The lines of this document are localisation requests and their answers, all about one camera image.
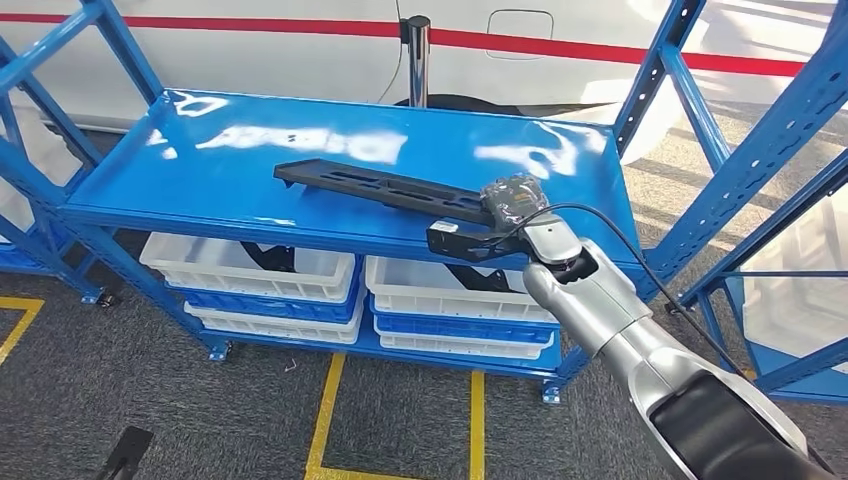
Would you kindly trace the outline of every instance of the blue plastic crate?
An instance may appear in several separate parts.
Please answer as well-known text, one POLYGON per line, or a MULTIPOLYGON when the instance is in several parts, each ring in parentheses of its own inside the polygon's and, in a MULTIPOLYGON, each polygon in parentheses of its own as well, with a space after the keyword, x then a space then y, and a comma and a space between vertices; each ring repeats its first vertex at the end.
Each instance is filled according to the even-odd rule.
POLYGON ((179 292, 192 307, 213 308, 227 312, 267 315, 272 317, 296 318, 328 323, 348 323, 356 307, 356 295, 362 276, 362 264, 357 262, 351 277, 347 298, 341 303, 315 302, 282 297, 265 297, 243 293, 218 292, 194 288, 168 288, 179 292))
POLYGON ((381 312, 368 305, 376 315, 377 328, 383 332, 479 338, 506 342, 546 344, 551 333, 559 334, 559 323, 492 320, 483 318, 441 317, 433 315, 381 312))

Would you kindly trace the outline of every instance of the metal pole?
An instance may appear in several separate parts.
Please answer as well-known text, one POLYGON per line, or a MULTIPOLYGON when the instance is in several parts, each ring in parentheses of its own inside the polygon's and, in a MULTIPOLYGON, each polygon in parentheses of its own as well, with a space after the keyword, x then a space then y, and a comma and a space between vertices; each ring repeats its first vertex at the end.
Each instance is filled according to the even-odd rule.
POLYGON ((409 106, 427 106, 427 75, 430 64, 430 19, 416 15, 406 21, 409 29, 409 106))

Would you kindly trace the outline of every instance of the blue metal shelving unit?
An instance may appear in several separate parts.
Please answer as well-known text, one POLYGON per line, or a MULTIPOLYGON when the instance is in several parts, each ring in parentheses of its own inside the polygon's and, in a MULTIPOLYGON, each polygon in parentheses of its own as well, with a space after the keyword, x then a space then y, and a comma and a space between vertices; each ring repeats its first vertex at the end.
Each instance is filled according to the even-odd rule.
MULTIPOLYGON (((680 298, 681 305, 698 305, 710 335, 720 344, 724 338, 713 310, 711 294, 722 290, 740 330, 744 331, 746 277, 846 277, 845 271, 740 271, 740 267, 768 245, 821 199, 839 190, 848 181, 848 150, 836 157, 807 185, 800 189, 748 238, 727 254, 680 298)), ((754 383, 775 398, 820 403, 848 403, 848 374, 831 367, 848 361, 848 338, 838 340, 803 358, 746 341, 748 355, 757 372, 754 383)))
MULTIPOLYGON (((9 65, 17 58, 9 45, 0 38, 0 68, 9 65)), ((57 125, 79 152, 87 167, 93 167, 99 160, 99 153, 86 138, 73 126, 70 119, 59 108, 58 104, 47 94, 41 84, 32 75, 26 75, 21 82, 23 88, 57 125)), ((26 159, 26 149, 15 118, 8 91, 0 95, 0 118, 6 127, 9 146, 17 149, 26 159)), ((65 191, 72 191, 82 182, 86 170, 78 172, 65 191)), ((27 273, 36 275, 51 275, 60 278, 82 294, 84 303, 97 302, 103 292, 102 288, 93 285, 85 279, 85 274, 94 263, 95 257, 88 255, 76 268, 70 267, 63 260, 68 250, 73 246, 71 235, 58 222, 50 220, 37 205, 33 205, 36 224, 28 231, 18 229, 11 222, 0 216, 0 235, 11 243, 0 244, 0 271, 27 273)))
MULTIPOLYGON (((669 234, 645 252, 661 278, 669 279, 840 108, 848 88, 848 28, 834 21, 807 67, 730 153, 680 54, 703 1, 672 2, 612 126, 164 89, 112 3, 81 3, 79 12, 0 70, 0 92, 23 83, 32 94, 30 72, 95 24, 150 105, 148 114, 70 194, 47 182, 8 142, 0 142, 0 175, 169 313, 211 358, 223 359, 232 342, 352 351, 538 378, 547 382, 549 400, 587 363, 579 349, 563 356, 556 343, 535 362, 392 351, 379 345, 368 322, 353 346, 206 330, 103 228, 443 260, 427 249, 424 232, 432 217, 302 186, 286 189, 272 177, 278 163, 320 156, 472 190, 527 172, 540 179, 552 202, 593 206, 637 243, 620 156, 668 74, 715 171, 669 234)), ((35 90, 35 96, 49 98, 35 90)), ((67 118, 59 123, 85 151, 84 138, 67 118)), ((563 216, 607 252, 643 298, 654 296, 655 287, 599 220, 583 212, 563 216)), ((520 268, 525 261, 512 256, 488 266, 520 268)))

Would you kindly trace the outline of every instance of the yellow floor line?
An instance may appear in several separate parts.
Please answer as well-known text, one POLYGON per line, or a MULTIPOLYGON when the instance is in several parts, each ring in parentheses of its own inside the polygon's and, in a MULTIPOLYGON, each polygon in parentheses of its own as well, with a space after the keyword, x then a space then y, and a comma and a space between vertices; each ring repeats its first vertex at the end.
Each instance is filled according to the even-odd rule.
POLYGON ((306 477, 308 480, 414 480, 407 477, 396 477, 393 475, 380 475, 378 473, 354 472, 352 470, 337 470, 335 468, 321 467, 313 475, 306 477))
POLYGON ((330 369, 327 371, 324 396, 321 397, 318 419, 315 420, 315 433, 312 435, 312 446, 309 448, 309 457, 306 460, 307 478, 315 478, 310 477, 310 471, 319 470, 324 461, 324 448, 327 446, 327 436, 330 434, 330 422, 333 421, 333 407, 336 405, 336 394, 339 392, 344 360, 343 353, 334 353, 330 369))
POLYGON ((483 372, 471 373, 471 459, 468 467, 470 480, 483 480, 486 476, 486 378, 483 372))
POLYGON ((42 305, 44 305, 44 300, 37 298, 0 297, 0 308, 24 310, 24 315, 18 320, 17 325, 9 333, 9 336, 6 337, 3 345, 0 345, 0 365, 3 365, 6 357, 9 356, 9 352, 18 344, 21 336, 23 336, 26 329, 32 323, 32 320, 38 315, 42 305))
POLYGON ((318 419, 315 420, 315 433, 312 434, 312 446, 306 460, 306 475, 304 480, 411 480, 408 477, 379 475, 376 473, 354 472, 324 468, 324 449, 327 447, 327 437, 330 435, 330 423, 333 421, 333 408, 336 405, 336 394, 339 393, 339 383, 342 379, 345 355, 333 354, 327 380, 324 382, 324 395, 318 408, 318 419))

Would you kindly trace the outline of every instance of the black strap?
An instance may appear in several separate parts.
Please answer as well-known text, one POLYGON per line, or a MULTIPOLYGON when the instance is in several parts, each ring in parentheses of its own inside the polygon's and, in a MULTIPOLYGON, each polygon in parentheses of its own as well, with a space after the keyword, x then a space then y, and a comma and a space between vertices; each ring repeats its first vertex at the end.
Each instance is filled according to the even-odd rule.
POLYGON ((262 251, 259 245, 250 242, 241 242, 241 246, 248 256, 262 267, 263 270, 273 272, 294 273, 294 247, 276 246, 262 251))
POLYGON ((482 292, 518 293, 509 288, 509 282, 503 270, 495 270, 488 276, 483 275, 468 265, 445 264, 448 270, 468 290, 482 292))

